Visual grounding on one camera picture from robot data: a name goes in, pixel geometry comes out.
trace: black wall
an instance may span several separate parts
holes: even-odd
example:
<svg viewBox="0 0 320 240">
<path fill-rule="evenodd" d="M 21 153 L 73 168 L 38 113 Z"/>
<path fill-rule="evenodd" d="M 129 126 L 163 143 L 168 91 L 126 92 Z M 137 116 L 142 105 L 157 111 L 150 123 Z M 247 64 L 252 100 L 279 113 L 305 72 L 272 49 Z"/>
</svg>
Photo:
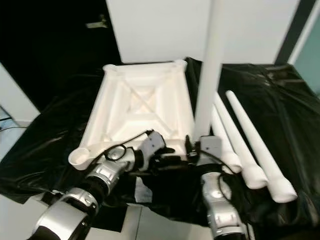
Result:
<svg viewBox="0 0 320 240">
<path fill-rule="evenodd" d="M 108 28 L 87 28 L 105 18 Z M 41 111 L 72 74 L 120 64 L 105 0 L 0 3 L 0 61 Z"/>
</svg>

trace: white wall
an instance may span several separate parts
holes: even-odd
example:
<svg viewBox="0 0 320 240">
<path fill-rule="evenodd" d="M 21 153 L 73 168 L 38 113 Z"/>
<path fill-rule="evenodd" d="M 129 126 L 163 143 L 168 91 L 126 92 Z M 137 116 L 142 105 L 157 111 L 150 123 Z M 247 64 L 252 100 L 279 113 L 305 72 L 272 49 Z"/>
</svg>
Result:
<svg viewBox="0 0 320 240">
<path fill-rule="evenodd" d="M 0 105 L 21 126 L 30 124 L 39 111 L 0 63 Z"/>
<path fill-rule="evenodd" d="M 106 0 L 124 63 L 202 60 L 211 0 Z M 299 0 L 234 0 L 224 63 L 273 63 Z"/>
</svg>

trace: white tapered leg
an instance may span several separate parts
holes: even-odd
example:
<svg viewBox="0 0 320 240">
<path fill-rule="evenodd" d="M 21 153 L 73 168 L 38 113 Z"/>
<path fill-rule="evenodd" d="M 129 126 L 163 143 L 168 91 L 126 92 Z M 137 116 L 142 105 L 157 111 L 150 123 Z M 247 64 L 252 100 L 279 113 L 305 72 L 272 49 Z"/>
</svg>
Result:
<svg viewBox="0 0 320 240">
<path fill-rule="evenodd" d="M 222 141 L 222 154 L 221 160 L 227 164 L 231 170 L 235 173 L 240 173 L 242 170 L 242 164 L 238 155 L 234 152 L 231 146 L 226 130 L 221 122 L 215 105 L 212 106 L 212 119 L 211 126 L 215 136 L 221 138 Z M 231 173 L 229 169 L 224 169 L 227 173 Z"/>
<path fill-rule="evenodd" d="M 261 167 L 257 165 L 218 93 L 215 94 L 215 107 L 227 135 L 229 136 L 234 151 L 240 158 L 242 164 L 241 174 L 245 184 L 250 189 L 261 189 L 265 187 L 268 179 Z"/>
<path fill-rule="evenodd" d="M 276 161 L 248 117 L 246 111 L 241 106 L 236 95 L 232 91 L 227 91 L 226 96 L 259 164 L 269 180 L 267 186 L 272 199 L 277 203 L 288 203 L 295 200 L 297 198 L 297 193 L 294 187 L 282 174 Z"/>
</svg>

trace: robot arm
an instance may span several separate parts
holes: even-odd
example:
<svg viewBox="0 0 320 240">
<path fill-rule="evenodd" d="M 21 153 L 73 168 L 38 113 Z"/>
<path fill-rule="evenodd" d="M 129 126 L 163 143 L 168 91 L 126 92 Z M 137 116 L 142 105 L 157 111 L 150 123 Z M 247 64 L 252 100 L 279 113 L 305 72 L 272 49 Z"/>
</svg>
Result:
<svg viewBox="0 0 320 240">
<path fill-rule="evenodd" d="M 84 240 L 100 205 L 124 171 L 146 171 L 152 156 L 166 147 L 163 137 L 151 131 L 138 150 L 116 145 L 105 152 L 77 186 L 51 205 L 38 220 L 29 240 Z"/>
<path fill-rule="evenodd" d="M 29 240 L 84 240 L 100 205 L 113 190 L 121 174 L 125 171 L 148 170 L 150 159 L 165 147 L 163 137 L 156 131 L 149 131 L 148 138 L 138 150 L 123 144 L 109 148 L 78 186 L 70 189 L 43 213 Z M 191 149 L 189 157 L 196 157 L 197 166 L 203 169 L 202 194 L 213 238 L 246 239 L 246 231 L 237 210 L 225 198 L 231 197 L 231 191 L 227 184 L 219 183 L 222 172 L 220 162 L 210 157 L 220 158 L 221 139 L 203 136 L 199 149 L 198 153 Z"/>
</svg>

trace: black plastic sheet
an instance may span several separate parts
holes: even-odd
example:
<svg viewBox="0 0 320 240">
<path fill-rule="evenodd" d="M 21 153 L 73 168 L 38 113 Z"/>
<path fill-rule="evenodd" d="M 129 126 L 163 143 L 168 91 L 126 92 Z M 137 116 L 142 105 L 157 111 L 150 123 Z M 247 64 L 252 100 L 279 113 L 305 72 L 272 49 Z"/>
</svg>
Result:
<svg viewBox="0 0 320 240">
<path fill-rule="evenodd" d="M 195 86 L 201 63 L 191 58 L 187 61 L 187 79 Z M 250 190 L 241 176 L 226 177 L 242 220 L 253 224 L 257 232 L 267 231 L 268 235 L 260 236 L 262 239 L 319 227 L 320 100 L 290 65 L 224 65 L 218 92 L 244 139 L 226 98 L 227 90 L 235 93 L 298 194 L 297 200 L 279 204 L 272 201 L 267 188 Z M 193 103 L 194 92 L 189 89 Z"/>
<path fill-rule="evenodd" d="M 191 58 L 186 80 L 193 111 L 201 62 Z M 0 162 L 0 193 L 24 203 L 30 196 L 65 192 L 86 174 L 68 164 L 86 128 L 103 72 L 73 76 L 69 86 L 41 113 Z M 232 90 L 271 154 L 298 193 L 296 201 L 278 204 L 267 189 L 249 190 L 240 175 L 225 177 L 242 220 L 269 239 L 319 226 L 320 101 L 290 65 L 228 64 L 221 72 L 220 96 L 241 134 L 225 96 Z M 135 173 L 125 174 L 106 204 L 135 203 Z M 172 220 L 207 226 L 200 175 L 195 167 L 141 176 L 153 193 L 154 212 Z"/>
</svg>

